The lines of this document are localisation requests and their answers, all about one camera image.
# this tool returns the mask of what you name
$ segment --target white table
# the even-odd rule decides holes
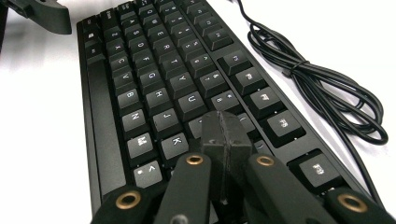
[[[72,35],[54,35],[13,11],[8,14],[0,56],[0,223],[89,223],[92,218],[75,24],[124,1],[59,2],[70,10]],[[251,49],[237,4],[209,2],[362,181],[329,125],[289,79]],[[286,36],[311,63],[352,77],[382,101],[389,142],[381,147],[354,142],[396,217],[396,15],[391,1],[243,2],[251,18]]]

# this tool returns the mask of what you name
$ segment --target black bracket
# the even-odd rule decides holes
[[[56,0],[0,0],[26,19],[58,35],[72,34],[69,9]]]

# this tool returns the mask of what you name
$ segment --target space bar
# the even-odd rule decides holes
[[[88,65],[92,123],[102,195],[126,184],[106,72],[108,67],[105,61]]]

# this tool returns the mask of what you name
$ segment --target keyboard cable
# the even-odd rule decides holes
[[[236,1],[243,17],[250,23],[247,34],[250,44],[267,62],[282,67],[283,74],[292,78],[308,104],[334,127],[357,163],[373,200],[384,208],[372,178],[347,136],[357,135],[364,141],[379,146],[388,142],[388,134],[381,126],[384,110],[379,100],[350,77],[307,61],[285,36],[251,19],[245,13],[241,0]],[[353,105],[329,91],[323,83],[331,86],[332,90],[352,95],[359,101]],[[361,110],[365,105],[371,108],[373,118]],[[353,122],[347,116],[360,122]]]

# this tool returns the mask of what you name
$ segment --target mechanical keyboard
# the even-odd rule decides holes
[[[205,0],[126,2],[77,28],[93,213],[125,185],[161,196],[212,110],[313,194],[367,195]]]

